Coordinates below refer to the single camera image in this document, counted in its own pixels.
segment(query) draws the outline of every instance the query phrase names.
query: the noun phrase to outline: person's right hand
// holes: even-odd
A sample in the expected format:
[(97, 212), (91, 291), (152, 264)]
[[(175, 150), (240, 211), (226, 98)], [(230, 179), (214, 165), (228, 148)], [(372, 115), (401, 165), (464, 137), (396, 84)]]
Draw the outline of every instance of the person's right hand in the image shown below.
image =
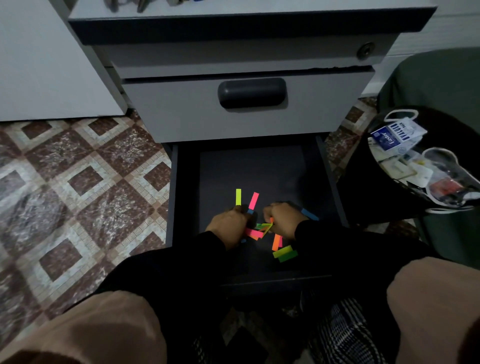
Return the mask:
[(274, 202), (265, 207), (265, 221), (270, 222), (271, 217), (273, 217), (274, 222), (270, 231), (287, 239), (295, 239), (295, 230), (298, 224), (308, 220), (308, 217), (286, 202)]

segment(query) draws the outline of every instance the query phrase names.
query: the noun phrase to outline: gray drawer front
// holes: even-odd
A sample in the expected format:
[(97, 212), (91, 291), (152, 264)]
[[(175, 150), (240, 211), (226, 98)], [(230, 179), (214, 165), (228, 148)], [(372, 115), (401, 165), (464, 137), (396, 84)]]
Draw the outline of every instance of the gray drawer front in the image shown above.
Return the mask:
[[(270, 72), (379, 64), (398, 34), (104, 46), (121, 78)], [(373, 42), (365, 60), (357, 51)]]
[(373, 76), (361, 72), (282, 77), (287, 98), (279, 106), (224, 109), (217, 89), (231, 79), (125, 84), (124, 88), (157, 142), (331, 132), (338, 128)]

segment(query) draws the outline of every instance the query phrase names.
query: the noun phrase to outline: drawer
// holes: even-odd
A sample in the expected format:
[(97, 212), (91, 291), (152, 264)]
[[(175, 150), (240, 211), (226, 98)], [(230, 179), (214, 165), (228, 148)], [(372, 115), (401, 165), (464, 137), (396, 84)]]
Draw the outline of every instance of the drawer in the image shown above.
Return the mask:
[[(120, 78), (271, 72), (380, 64), (398, 34), (122, 44), (102, 49)], [(374, 48), (364, 59), (357, 53)]]
[[(321, 136), (297, 134), (169, 145), (172, 170), (167, 246), (183, 244), (204, 231), (214, 215), (233, 207), (237, 188), (242, 189), (244, 204), (249, 203), (253, 192), (259, 193), (257, 222), (263, 222), (265, 205), (290, 201), (322, 221), (346, 226)], [(299, 290), (329, 277), (322, 267), (305, 271), (301, 256), (284, 263), (274, 259), (273, 237), (268, 234), (256, 242), (248, 239), (227, 253), (228, 273), (222, 283), (226, 294)]]
[[(296, 73), (154, 79), (124, 89), (155, 141), (180, 142), (250, 136), (331, 132), (338, 128), (371, 77), (371, 67)], [(277, 106), (226, 109), (218, 89), (224, 81), (281, 78)]]

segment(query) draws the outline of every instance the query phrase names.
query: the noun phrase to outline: yellow sticky note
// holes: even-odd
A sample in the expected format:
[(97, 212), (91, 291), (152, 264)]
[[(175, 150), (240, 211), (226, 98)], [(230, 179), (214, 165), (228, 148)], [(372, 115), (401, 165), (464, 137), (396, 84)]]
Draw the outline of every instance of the yellow sticky note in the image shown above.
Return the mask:
[(241, 205), (241, 188), (237, 188), (237, 197), (235, 199), (236, 205)]
[(283, 254), (290, 253), (293, 251), (292, 246), (286, 246), (285, 248), (282, 248), (280, 250), (277, 250), (276, 252), (273, 252), (273, 257), (278, 258), (279, 256), (282, 256)]

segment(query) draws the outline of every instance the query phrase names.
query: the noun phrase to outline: green sticky note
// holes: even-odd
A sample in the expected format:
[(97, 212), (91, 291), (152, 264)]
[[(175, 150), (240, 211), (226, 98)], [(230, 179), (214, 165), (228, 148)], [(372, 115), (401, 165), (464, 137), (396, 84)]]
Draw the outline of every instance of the green sticky note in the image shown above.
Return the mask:
[(278, 260), (280, 261), (280, 263), (283, 263), (291, 258), (295, 258), (296, 256), (298, 256), (298, 253), (296, 250), (293, 250), (289, 253), (283, 254), (282, 256), (278, 257)]
[(293, 249), (292, 249), (292, 246), (289, 245), (289, 246), (286, 246), (285, 248), (277, 250), (276, 252), (273, 252), (273, 257), (274, 258), (280, 258), (282, 255), (284, 255), (286, 253), (290, 253), (291, 251), (293, 251)]
[(237, 188), (236, 198), (235, 198), (235, 205), (241, 205), (241, 188)]

